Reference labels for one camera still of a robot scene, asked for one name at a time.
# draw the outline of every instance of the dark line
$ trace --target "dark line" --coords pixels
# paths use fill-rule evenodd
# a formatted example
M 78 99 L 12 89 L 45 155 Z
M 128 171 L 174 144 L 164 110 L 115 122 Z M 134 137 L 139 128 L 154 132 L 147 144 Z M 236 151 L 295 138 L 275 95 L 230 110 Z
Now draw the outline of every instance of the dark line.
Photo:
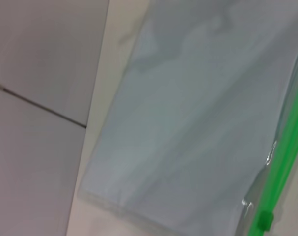
M 70 118 L 68 118 L 68 117 L 66 117 L 66 116 L 64 116 L 64 115 L 62 115 L 62 114 L 60 114 L 60 113 L 57 113 L 57 112 L 55 112 L 55 111 L 53 111 L 53 110 L 51 110 L 51 109 L 49 109 L 49 108 L 47 108 L 47 107 L 44 107 L 44 106 L 42 106 L 41 104 L 38 104 L 38 103 L 36 103 L 36 102 L 33 102 L 33 101 L 31 101 L 31 100 L 29 100 L 29 99 L 27 99 L 27 98 L 25 98 L 25 97 L 23 97 L 23 96 L 21 96 L 21 95 L 19 95 L 19 94 L 16 94 L 15 92 L 13 92 L 13 91 L 11 91 L 11 90 L 9 90 L 9 89 L 3 87 L 2 85 L 0 85 L 0 90 L 3 91 L 3 92 L 5 92 L 5 93 L 8 93 L 8 94 L 11 95 L 11 96 L 16 97 L 16 98 L 18 98 L 18 99 L 20 99 L 20 100 L 22 100 L 22 101 L 24 101 L 24 102 L 26 102 L 26 103 L 29 103 L 29 104 L 31 104 L 31 105 L 33 105 L 33 106 L 35 106 L 35 107 L 38 107 L 38 108 L 40 108 L 40 109 L 42 109 L 42 110 L 45 110 L 45 111 L 47 111 L 47 112 L 49 112 L 49 113 L 51 113 L 51 114 L 53 114 L 53 115 L 55 115 L 55 116 L 58 116 L 58 117 L 60 117 L 60 118 L 62 118 L 62 119 L 65 119 L 65 120 L 67 120 L 67 121 L 69 121 L 69 122 L 71 122 L 71 123 L 73 123 L 73 124 L 76 124 L 76 125 L 78 125 L 78 126 L 80 126 L 80 127 L 86 129 L 86 125 L 81 124 L 81 123 L 79 123 L 78 121 L 75 121 L 75 120 L 73 120 L 73 119 L 70 119 Z

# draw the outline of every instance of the green zipper seal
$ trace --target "green zipper seal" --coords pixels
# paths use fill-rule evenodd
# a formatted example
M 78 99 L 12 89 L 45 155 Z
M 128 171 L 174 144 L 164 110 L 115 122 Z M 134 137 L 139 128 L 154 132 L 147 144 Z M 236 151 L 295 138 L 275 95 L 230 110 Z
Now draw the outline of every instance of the green zipper seal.
M 274 160 L 266 179 L 248 236 L 263 236 L 274 219 L 273 211 L 298 155 L 298 90 L 283 135 L 275 149 Z

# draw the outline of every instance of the plastic wrap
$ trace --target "plastic wrap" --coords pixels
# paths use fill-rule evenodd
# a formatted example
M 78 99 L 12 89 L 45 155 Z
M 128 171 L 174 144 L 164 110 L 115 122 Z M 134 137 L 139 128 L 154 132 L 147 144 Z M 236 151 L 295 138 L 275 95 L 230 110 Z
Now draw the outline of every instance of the plastic wrap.
M 298 0 L 156 1 L 81 192 L 163 232 L 233 236 L 297 55 Z

